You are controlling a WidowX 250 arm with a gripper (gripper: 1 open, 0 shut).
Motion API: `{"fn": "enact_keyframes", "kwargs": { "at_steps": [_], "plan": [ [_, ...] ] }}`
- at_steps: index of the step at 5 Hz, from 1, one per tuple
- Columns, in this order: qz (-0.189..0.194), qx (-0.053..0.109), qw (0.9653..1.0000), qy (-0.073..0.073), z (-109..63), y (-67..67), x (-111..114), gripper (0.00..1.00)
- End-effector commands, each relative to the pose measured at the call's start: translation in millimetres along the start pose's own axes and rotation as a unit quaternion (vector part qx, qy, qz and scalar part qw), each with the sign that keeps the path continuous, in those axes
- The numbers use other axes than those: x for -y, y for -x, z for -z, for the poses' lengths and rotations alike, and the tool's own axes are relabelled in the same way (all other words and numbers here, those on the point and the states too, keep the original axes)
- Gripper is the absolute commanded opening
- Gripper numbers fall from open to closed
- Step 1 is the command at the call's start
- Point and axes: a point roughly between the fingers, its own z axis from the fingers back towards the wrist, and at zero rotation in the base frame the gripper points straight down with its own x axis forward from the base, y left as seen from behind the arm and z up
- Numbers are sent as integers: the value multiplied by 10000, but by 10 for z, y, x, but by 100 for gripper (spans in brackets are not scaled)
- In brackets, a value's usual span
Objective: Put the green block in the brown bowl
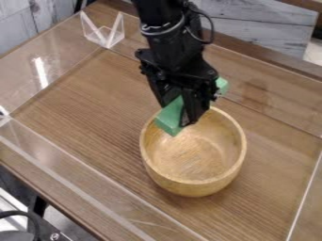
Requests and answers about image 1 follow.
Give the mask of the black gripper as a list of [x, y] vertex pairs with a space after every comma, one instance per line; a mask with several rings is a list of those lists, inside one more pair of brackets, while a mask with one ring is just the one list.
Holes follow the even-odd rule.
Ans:
[[138, 49], [141, 71], [148, 76], [149, 85], [162, 107], [181, 95], [184, 109], [181, 127], [200, 121], [217, 100], [217, 70], [205, 61], [205, 46], [200, 18], [181, 18], [176, 23], [141, 24], [141, 33], [149, 47]]

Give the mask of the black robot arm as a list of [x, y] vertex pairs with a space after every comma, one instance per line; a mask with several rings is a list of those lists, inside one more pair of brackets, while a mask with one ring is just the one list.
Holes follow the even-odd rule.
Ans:
[[161, 106], [184, 99], [182, 127], [197, 123], [217, 99], [220, 73], [205, 60], [202, 19], [209, 15], [190, 0], [133, 0], [140, 31], [149, 46], [138, 49], [141, 73]]

